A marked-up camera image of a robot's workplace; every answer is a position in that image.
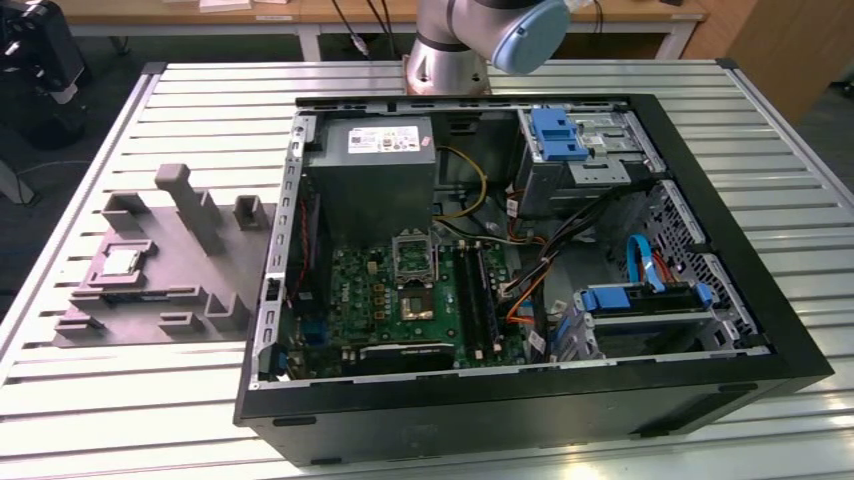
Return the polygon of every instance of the black cable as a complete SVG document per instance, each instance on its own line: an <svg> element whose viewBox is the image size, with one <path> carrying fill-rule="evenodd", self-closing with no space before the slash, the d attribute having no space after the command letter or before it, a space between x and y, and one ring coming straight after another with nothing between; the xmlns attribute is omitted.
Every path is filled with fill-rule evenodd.
<svg viewBox="0 0 854 480"><path fill-rule="evenodd" d="M460 237L468 237L476 240L490 240L498 243L512 244L512 245L525 245L522 242L512 242L504 238L496 237L495 235L478 235L476 233L467 232L462 228L454 226L447 220L434 219L434 222L442 224L448 230L456 233Z"/></svg>
<svg viewBox="0 0 854 480"><path fill-rule="evenodd" d="M332 0L332 6L335 7L335 11L338 12L338 17L342 19L344 23L344 27L347 27L347 31L351 35L356 35L356 32L352 31L352 27L350 26L350 22L347 21L347 17L344 17L344 12L342 12L342 7L338 5L338 0Z"/></svg>
<svg viewBox="0 0 854 480"><path fill-rule="evenodd" d="M344 27L347 27L347 31L350 32L350 39L352 40L352 42L360 41L362 37L359 37L359 35L356 35L356 32L354 31L352 26L350 25L350 22L347 21L347 17L344 16L344 12L342 11L342 7L338 4L338 0L332 0L332 6L335 7L335 11L338 12L338 17L342 19L342 23L344 24ZM371 60L371 55L370 55L370 52L368 52L367 44L364 44L364 49L366 49L366 51L362 52L362 54L366 56L366 58L368 60Z"/></svg>
<svg viewBox="0 0 854 480"><path fill-rule="evenodd" d="M593 3L597 6L597 25L594 26L593 33L602 33L605 30L605 12L599 0L593 0Z"/></svg>
<svg viewBox="0 0 854 480"><path fill-rule="evenodd" d="M383 23L383 19L379 16L379 12L376 11L376 7L374 6L374 2L371 0L364 0L368 3L368 7L371 7L371 12L374 12L374 18L376 18L376 22L379 23L379 28L383 29L383 33L388 35L388 30L386 29L386 24Z"/></svg>
<svg viewBox="0 0 854 480"><path fill-rule="evenodd" d="M388 15L388 5L386 4L386 0L380 0L383 4L383 12L386 14L386 27L388 28L388 43L391 44L391 57L396 60L399 58L398 55L398 46L395 45L395 32L391 31L391 16Z"/></svg>
<svg viewBox="0 0 854 480"><path fill-rule="evenodd" d="M531 310L534 314L534 330L545 340L543 361L549 362L549 357L551 356L551 342L549 341L549 312L546 311L545 290L545 284L541 283L531 292Z"/></svg>
<svg viewBox="0 0 854 480"><path fill-rule="evenodd" d="M468 196L468 192L463 193L459 197L459 208L460 208L460 212L464 210L468 210L468 206L467 206L467 196ZM483 208L483 205L486 204L486 202L480 203L480 205L478 206L478 208L475 208L471 212L468 212L468 214L463 217L463 218L468 218L468 220L471 221L471 223L474 223L478 228L480 229L480 231L483 232L484 235L490 235L490 230L486 228L486 225L483 224L483 222L480 221L480 219L475 216L475 213L478 213L478 211Z"/></svg>

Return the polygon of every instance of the open computer tower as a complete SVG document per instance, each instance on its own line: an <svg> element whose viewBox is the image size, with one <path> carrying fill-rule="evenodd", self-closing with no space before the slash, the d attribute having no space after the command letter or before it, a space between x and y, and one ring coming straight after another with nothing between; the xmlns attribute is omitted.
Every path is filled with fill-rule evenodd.
<svg viewBox="0 0 854 480"><path fill-rule="evenodd" d="M291 135L235 423L296 465L682 434L833 373L655 97Z"/></svg>

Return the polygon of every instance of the yellow wire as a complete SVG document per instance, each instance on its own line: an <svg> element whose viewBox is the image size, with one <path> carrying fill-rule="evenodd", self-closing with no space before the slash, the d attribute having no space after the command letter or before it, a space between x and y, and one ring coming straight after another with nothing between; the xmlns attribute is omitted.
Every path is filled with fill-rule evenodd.
<svg viewBox="0 0 854 480"><path fill-rule="evenodd" d="M466 160L468 162L468 165L471 165L471 168L474 168L475 172L478 172L478 176L480 177L480 196L478 197L478 201L475 203L472 203L471 207L468 207L466 210L463 210L460 212L454 212L454 213L450 213L447 215L435 215L432 217L436 220L448 220L451 218L459 218L459 217L464 217L466 215L468 215L471 212L474 212L478 209L478 207L486 201L486 189L487 189L487 186L486 186L486 173L483 173L483 170L480 169L480 167L478 166L475 161L468 157L468 155L466 155L458 149L455 149L454 147L444 147L444 146L439 146L436 148L439 150L447 150L447 151L455 153L456 156L459 156L459 158Z"/></svg>

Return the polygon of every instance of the aluminum profile table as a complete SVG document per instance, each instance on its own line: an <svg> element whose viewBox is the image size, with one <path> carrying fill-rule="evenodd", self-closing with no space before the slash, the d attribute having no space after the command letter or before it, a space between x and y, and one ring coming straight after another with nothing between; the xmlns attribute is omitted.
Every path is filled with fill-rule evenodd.
<svg viewBox="0 0 854 480"><path fill-rule="evenodd" d="M495 93L658 95L835 375L685 437L298 471L231 422L242 343L60 350L52 327L107 230L108 192L166 204L155 170L183 162L218 201L274 200L295 98L400 94L400 66L168 65L134 88L1 325L0 478L851 478L854 197L814 152L714 62L554 62L491 81Z"/></svg>

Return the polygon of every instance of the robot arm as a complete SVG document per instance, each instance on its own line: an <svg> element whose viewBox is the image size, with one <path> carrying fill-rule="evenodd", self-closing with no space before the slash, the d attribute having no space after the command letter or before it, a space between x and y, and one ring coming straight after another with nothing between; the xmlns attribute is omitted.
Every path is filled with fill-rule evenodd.
<svg viewBox="0 0 854 480"><path fill-rule="evenodd" d="M483 93L487 58L507 73L531 73L558 48L569 22L563 0L422 0L410 92Z"/></svg>

